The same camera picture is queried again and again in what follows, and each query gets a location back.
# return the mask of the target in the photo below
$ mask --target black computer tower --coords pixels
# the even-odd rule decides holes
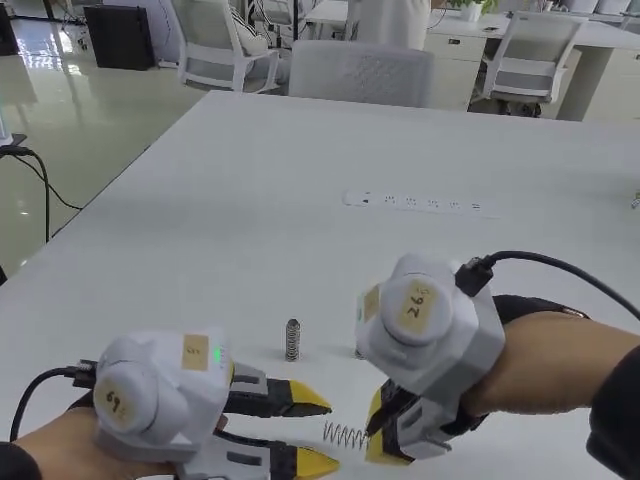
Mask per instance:
[[[139,7],[84,7],[96,61],[101,68],[147,70],[155,65],[147,11]]]
[[[13,28],[11,28],[11,20],[9,20],[4,5],[0,5],[0,56],[17,54],[18,43],[13,34]]]

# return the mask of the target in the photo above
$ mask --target coil spring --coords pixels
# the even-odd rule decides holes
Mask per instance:
[[[333,422],[325,422],[322,440],[339,447],[352,448],[354,450],[364,450],[369,446],[369,437],[364,430]]]
[[[292,318],[287,322],[285,359],[295,362],[300,358],[300,322]]]

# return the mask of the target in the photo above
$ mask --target tiled floor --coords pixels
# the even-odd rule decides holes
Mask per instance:
[[[84,205],[204,94],[173,70],[99,69],[77,32],[14,21],[20,56],[0,57],[0,106],[47,165],[51,184]],[[52,197],[52,231],[74,215]],[[44,243],[44,189],[25,166],[0,160],[0,265],[11,275]]]

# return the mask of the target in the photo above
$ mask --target potted plant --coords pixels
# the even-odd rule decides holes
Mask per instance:
[[[460,9],[460,18],[465,22],[477,22],[482,15],[489,13],[498,0],[449,0],[454,8]]]

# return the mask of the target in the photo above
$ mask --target white shirt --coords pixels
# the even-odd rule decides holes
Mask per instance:
[[[349,0],[357,40],[422,50],[431,0]]]

